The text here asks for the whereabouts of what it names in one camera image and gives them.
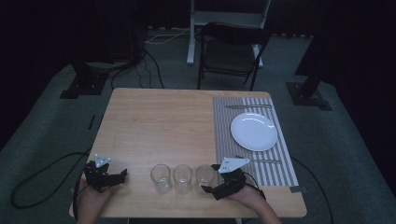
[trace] table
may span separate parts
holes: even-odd
[[[102,217],[256,217],[243,205],[216,201],[192,189],[158,194],[151,168],[167,164],[172,170],[188,164],[192,170],[216,163],[213,97],[270,98],[258,91],[198,91],[115,89],[94,141],[94,154],[110,157],[108,172],[128,169],[126,183],[110,200]],[[301,192],[288,187],[262,187],[280,217],[303,217]]]
[[[199,11],[195,10],[195,0],[191,0],[190,13],[190,41],[187,54],[187,64],[194,63],[195,52],[195,25],[205,25],[211,21],[226,22],[235,25],[245,25],[263,28],[271,0],[265,1],[262,13],[238,13],[221,11]],[[255,56],[259,53],[258,46],[253,46]]]

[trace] gray carpet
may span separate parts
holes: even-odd
[[[150,35],[172,32],[178,31],[151,31]],[[264,68],[259,71],[254,91],[271,93],[290,155],[307,166],[319,180],[329,198],[334,223],[396,223],[395,198],[334,87],[326,83],[318,87],[332,111],[293,105],[290,99],[286,82],[304,82],[306,79],[295,76],[294,72],[309,42],[310,39],[303,37],[287,39],[273,36],[264,52]],[[186,65],[186,36],[161,45],[146,45],[145,48],[160,66],[166,89],[196,88],[198,50],[195,52],[195,64]],[[119,74],[113,85],[160,88],[154,62],[149,56],[145,59],[147,66],[142,61],[135,69]],[[92,66],[109,67],[101,63]],[[79,96],[75,100],[59,98],[75,76],[73,68],[66,66],[53,77],[29,116],[0,152],[0,223],[75,223],[68,215],[72,200],[69,189],[74,185],[85,160],[45,203],[29,209],[16,209],[9,202],[10,194],[24,178],[45,165],[62,155],[83,152],[92,145],[112,92],[110,80],[114,75],[115,72],[110,74],[101,95]],[[238,77],[224,81],[223,76],[207,75],[202,89],[245,91],[248,85],[242,85],[242,79]],[[96,119],[90,128],[92,116]],[[61,161],[35,178],[18,191],[17,203],[35,203],[50,194],[77,158]],[[303,218],[283,218],[282,221],[330,223],[329,210],[317,182],[302,165],[297,162],[293,164],[301,186],[307,189],[304,200],[308,213]],[[150,223],[152,221],[161,223],[160,220],[150,220]],[[127,218],[99,220],[99,223],[127,222]],[[208,223],[208,220],[202,220],[202,223]]]

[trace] chair backrest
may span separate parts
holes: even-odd
[[[201,31],[201,38],[211,36],[225,43],[235,45],[262,45],[265,47],[270,35],[262,28],[210,22]]]

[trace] drinking glass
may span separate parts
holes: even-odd
[[[166,193],[172,188],[171,169],[165,164],[158,164],[151,169],[151,179],[159,193]]]
[[[210,165],[201,165],[196,170],[197,176],[197,191],[204,193],[201,186],[212,187],[213,179],[215,178],[215,170]]]
[[[178,193],[185,194],[191,189],[192,169],[185,164],[177,166],[173,171],[175,181],[175,190]]]

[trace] person's arm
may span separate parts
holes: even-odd
[[[264,224],[281,223],[270,204],[252,187],[244,186],[239,192],[228,198],[253,210]]]
[[[78,224],[96,223],[107,201],[114,194],[118,186],[111,187],[103,193],[99,193],[91,186],[87,187],[84,179],[79,180],[77,198]]]

